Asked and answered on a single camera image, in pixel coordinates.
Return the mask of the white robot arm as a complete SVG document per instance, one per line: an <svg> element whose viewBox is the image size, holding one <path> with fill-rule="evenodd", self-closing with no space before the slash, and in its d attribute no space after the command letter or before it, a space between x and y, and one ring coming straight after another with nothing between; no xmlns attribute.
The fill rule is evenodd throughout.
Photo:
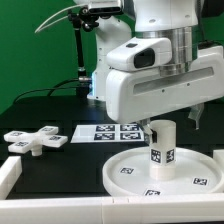
<svg viewBox="0 0 224 224"><path fill-rule="evenodd" d="M97 68L90 97L106 102L117 123L137 122L151 138L151 119L224 96L221 46L201 48L196 0L73 0L86 26L95 24Z"/></svg>

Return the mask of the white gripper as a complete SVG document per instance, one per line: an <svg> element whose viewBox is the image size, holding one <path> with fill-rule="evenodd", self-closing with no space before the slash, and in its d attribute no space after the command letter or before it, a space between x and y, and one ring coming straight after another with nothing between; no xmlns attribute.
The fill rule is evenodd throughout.
<svg viewBox="0 0 224 224"><path fill-rule="evenodd" d="M108 116L117 123L139 121L148 145L157 142L157 132L148 118L192 106L188 118L198 130L203 103L223 96L222 46L199 50L186 73L161 77L158 69L132 73L112 70L106 80Z"/></svg>

